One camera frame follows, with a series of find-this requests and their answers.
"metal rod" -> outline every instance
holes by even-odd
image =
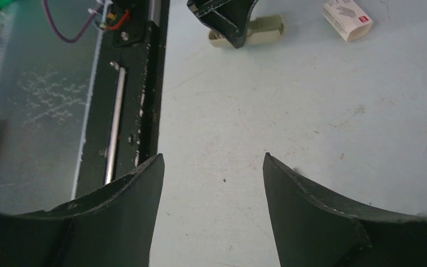
[[[113,110],[111,138],[107,154],[106,182],[107,185],[113,178],[113,167],[115,164],[115,152],[117,150],[118,124],[120,122],[120,113],[122,111],[123,87],[125,85],[125,68],[121,67],[118,73],[117,95],[115,98],[115,108]]]

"black bracket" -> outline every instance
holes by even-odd
[[[258,0],[188,0],[189,10],[235,48],[245,45],[251,12]]]
[[[129,12],[128,21],[113,31],[114,47],[131,46],[145,39],[146,21],[148,20],[149,0],[113,0],[112,13],[121,18]]]

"red object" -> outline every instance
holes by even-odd
[[[125,14],[123,14],[123,16],[120,18],[120,20],[118,21],[118,23],[115,26],[112,26],[112,27],[108,26],[107,29],[109,29],[111,31],[119,29],[122,26],[122,24],[124,24],[129,19],[128,15],[130,15],[130,12],[128,10],[125,10]]]
[[[367,21],[369,21],[369,19],[366,16],[359,17],[359,20],[361,22],[367,22]]]

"white box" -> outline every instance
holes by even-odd
[[[373,25],[372,19],[353,0],[329,0],[322,12],[345,41],[361,38]]]

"red wire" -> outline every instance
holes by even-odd
[[[117,24],[115,26],[107,26],[107,29],[109,29],[111,31],[119,29],[122,26],[122,24],[128,19],[129,14],[130,14],[130,12],[128,10],[125,10],[125,14],[123,14],[123,16],[117,22]]]

